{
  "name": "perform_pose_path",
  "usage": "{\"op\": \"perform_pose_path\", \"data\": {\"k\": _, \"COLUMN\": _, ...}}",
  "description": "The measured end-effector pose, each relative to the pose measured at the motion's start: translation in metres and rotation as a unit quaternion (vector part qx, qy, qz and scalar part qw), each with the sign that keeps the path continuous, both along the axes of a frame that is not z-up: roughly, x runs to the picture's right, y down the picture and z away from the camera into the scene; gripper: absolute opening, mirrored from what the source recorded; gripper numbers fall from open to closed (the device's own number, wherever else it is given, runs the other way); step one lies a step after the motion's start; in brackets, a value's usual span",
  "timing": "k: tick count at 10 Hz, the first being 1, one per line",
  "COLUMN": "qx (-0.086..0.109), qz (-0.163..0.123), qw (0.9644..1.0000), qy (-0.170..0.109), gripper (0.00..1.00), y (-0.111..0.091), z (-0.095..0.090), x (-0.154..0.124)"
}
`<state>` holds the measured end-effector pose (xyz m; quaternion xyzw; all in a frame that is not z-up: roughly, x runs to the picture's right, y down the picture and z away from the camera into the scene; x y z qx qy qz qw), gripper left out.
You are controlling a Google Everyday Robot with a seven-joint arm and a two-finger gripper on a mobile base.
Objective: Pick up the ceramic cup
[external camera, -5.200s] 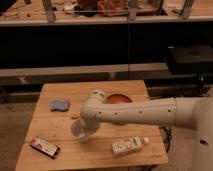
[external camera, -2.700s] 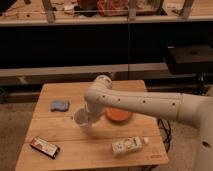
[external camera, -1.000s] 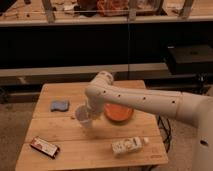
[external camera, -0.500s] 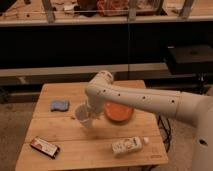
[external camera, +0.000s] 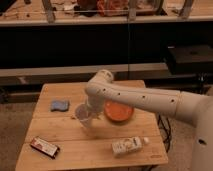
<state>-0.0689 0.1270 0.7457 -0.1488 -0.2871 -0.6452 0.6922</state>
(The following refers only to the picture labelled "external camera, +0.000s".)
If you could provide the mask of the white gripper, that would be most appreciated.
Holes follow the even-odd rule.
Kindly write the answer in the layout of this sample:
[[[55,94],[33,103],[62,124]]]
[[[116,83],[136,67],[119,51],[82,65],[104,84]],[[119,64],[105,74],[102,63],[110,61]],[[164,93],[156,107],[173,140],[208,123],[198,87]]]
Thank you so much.
[[[87,109],[85,104],[80,104],[75,110],[75,117],[84,127],[90,128],[95,115]]]

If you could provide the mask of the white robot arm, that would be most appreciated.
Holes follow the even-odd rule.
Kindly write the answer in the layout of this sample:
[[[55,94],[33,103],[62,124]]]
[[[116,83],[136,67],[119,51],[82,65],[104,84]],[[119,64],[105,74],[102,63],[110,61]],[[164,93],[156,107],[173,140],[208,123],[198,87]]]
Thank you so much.
[[[213,96],[178,90],[136,88],[113,83],[114,75],[99,70],[86,84],[87,98],[75,110],[89,127],[106,100],[174,118],[196,128],[190,171],[213,171]]]

